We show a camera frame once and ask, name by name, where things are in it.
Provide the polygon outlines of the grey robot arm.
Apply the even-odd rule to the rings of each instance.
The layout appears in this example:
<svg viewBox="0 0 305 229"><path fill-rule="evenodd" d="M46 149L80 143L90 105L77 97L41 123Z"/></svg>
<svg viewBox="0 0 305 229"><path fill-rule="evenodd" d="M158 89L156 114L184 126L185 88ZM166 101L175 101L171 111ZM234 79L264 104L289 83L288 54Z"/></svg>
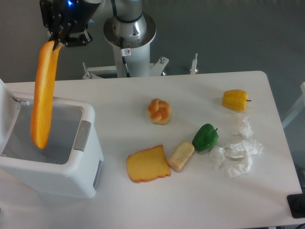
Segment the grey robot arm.
<svg viewBox="0 0 305 229"><path fill-rule="evenodd" d="M129 23L142 16L141 0L112 0L113 16ZM92 41L87 32L88 23L101 0L41 0L40 8L43 25L48 28L53 49L60 44L66 47L86 46Z"/></svg>

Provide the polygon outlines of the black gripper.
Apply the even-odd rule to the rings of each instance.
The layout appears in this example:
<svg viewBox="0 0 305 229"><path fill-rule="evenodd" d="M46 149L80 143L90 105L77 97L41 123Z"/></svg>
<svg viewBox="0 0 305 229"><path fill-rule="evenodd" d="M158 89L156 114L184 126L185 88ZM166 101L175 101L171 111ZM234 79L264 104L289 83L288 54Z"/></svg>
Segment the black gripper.
<svg viewBox="0 0 305 229"><path fill-rule="evenodd" d="M92 42L92 36L85 29L100 6L100 0L40 0L39 3L43 25L51 35L49 41L54 41L53 51L60 43L79 47ZM79 32L78 37L70 37Z"/></svg>

